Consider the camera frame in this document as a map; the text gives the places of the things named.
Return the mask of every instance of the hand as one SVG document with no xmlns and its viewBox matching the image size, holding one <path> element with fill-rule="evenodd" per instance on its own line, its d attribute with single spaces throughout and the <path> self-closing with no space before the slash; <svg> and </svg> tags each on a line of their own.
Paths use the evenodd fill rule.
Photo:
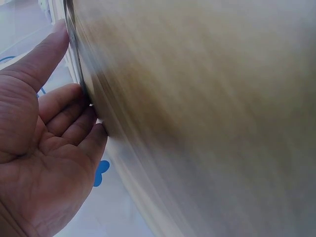
<svg viewBox="0 0 316 237">
<path fill-rule="evenodd" d="M 27 236 L 52 236 L 89 195 L 107 135 L 77 84 L 37 92 L 68 48 L 64 23 L 0 71 L 0 204 Z"/>
</svg>

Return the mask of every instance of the blurred beige object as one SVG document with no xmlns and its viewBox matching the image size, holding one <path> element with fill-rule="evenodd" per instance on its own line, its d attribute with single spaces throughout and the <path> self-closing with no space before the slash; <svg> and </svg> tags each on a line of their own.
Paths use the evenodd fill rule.
<svg viewBox="0 0 316 237">
<path fill-rule="evenodd" d="M 316 236 L 314 0 L 74 0 L 108 153 L 157 237 Z"/>
</svg>

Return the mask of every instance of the floor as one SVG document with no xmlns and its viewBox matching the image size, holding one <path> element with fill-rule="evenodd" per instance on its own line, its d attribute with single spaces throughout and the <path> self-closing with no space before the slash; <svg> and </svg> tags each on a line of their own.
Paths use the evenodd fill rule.
<svg viewBox="0 0 316 237">
<path fill-rule="evenodd" d="M 0 60 L 30 51 L 51 28 L 38 0 L 0 5 Z M 63 60 L 43 88 L 49 92 L 67 83 L 72 78 Z M 154 237 L 106 154 L 102 160 L 108 160 L 110 167 L 102 175 L 101 185 L 92 189 L 74 219 L 55 237 Z"/>
</svg>

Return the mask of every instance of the white surface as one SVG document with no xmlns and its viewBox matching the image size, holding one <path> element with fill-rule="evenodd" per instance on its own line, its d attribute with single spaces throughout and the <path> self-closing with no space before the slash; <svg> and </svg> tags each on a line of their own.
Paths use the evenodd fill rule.
<svg viewBox="0 0 316 237">
<path fill-rule="evenodd" d="M 99 187 L 55 237 L 153 237 L 110 162 Z"/>
</svg>

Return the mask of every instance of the blue shape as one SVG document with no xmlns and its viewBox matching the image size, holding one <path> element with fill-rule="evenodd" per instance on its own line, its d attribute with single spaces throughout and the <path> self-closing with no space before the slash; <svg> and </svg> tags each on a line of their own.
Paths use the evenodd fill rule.
<svg viewBox="0 0 316 237">
<path fill-rule="evenodd" d="M 102 174 L 105 173 L 110 168 L 110 163 L 107 160 L 102 160 L 99 163 L 97 171 L 95 172 L 94 187 L 100 186 L 102 183 Z"/>
</svg>

